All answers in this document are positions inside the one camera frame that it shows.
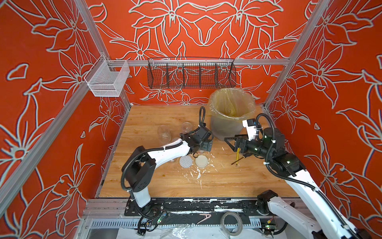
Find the beige lid of front jar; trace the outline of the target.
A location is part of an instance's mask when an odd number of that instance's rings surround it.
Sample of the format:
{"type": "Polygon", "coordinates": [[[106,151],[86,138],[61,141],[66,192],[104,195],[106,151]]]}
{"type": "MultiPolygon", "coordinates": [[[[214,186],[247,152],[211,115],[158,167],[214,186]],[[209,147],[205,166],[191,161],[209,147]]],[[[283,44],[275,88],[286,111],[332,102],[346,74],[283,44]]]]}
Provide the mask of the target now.
{"type": "Polygon", "coordinates": [[[209,164],[209,159],[205,155],[199,155],[195,158],[195,163],[198,168],[205,168],[209,164]]]}

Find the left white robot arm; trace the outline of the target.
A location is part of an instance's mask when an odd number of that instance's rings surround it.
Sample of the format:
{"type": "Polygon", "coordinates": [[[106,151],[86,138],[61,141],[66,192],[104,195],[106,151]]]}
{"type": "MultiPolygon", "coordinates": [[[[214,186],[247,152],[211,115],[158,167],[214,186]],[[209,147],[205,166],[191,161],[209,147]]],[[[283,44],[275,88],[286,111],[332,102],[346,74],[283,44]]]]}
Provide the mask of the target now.
{"type": "Polygon", "coordinates": [[[212,141],[212,131],[203,123],[196,130],[180,134],[180,139],[167,145],[150,149],[139,146],[122,167],[121,188],[130,194],[139,208],[145,207],[151,201],[148,185],[159,166],[199,150],[211,151],[212,141]]]}

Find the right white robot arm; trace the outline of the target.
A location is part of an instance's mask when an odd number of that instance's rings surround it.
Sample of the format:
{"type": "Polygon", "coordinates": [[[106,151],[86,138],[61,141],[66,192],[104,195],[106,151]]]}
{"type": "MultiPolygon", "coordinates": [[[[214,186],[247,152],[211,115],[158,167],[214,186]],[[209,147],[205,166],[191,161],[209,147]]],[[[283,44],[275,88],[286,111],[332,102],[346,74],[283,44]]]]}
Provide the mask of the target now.
{"type": "Polygon", "coordinates": [[[247,134],[226,137],[224,141],[236,153],[257,156],[275,177],[284,180],[299,196],[313,218],[286,203],[271,190],[258,195],[257,209],[262,215],[274,214],[282,218],[307,239],[369,239],[365,229],[358,229],[331,203],[312,179],[303,163],[285,149],[285,136],[268,127],[259,139],[250,127],[247,134]]]}

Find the clear glass jar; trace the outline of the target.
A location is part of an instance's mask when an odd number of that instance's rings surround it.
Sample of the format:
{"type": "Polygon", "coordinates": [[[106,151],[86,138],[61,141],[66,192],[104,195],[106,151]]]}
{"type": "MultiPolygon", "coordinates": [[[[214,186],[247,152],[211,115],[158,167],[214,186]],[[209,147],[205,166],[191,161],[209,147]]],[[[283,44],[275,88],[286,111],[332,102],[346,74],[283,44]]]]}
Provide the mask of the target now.
{"type": "Polygon", "coordinates": [[[157,128],[159,140],[162,144],[168,144],[172,140],[170,128],[167,125],[160,125],[157,128]]]}

